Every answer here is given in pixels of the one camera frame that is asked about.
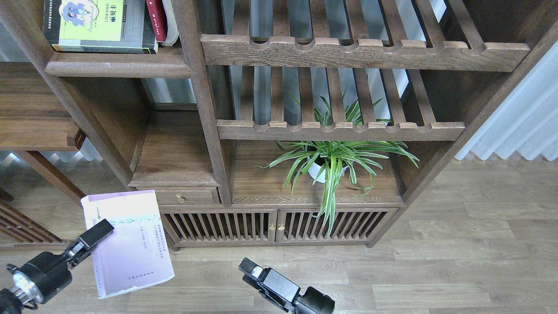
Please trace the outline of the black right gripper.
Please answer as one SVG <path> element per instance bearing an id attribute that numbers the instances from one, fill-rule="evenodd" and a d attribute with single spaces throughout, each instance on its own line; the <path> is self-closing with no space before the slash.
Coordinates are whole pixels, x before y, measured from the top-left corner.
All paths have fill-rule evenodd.
<path id="1" fill-rule="evenodd" d="M 259 291 L 268 302 L 293 314 L 332 314 L 335 301 L 326 294 L 309 287 L 304 295 L 299 294 L 300 287 L 272 268 L 262 268 L 249 258 L 244 258 L 239 265 L 244 273 L 243 281 Z"/>

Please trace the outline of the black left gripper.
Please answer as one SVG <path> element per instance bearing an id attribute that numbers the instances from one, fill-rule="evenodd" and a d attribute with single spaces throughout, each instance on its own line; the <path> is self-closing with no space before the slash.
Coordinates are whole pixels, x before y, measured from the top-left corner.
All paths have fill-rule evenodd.
<path id="1" fill-rule="evenodd" d="M 42 252 L 21 267 L 7 264 L 14 285 L 5 290 L 6 306 L 46 304 L 72 281 L 71 270 L 87 258 L 114 227 L 102 219 L 81 234 L 60 255 Z"/>

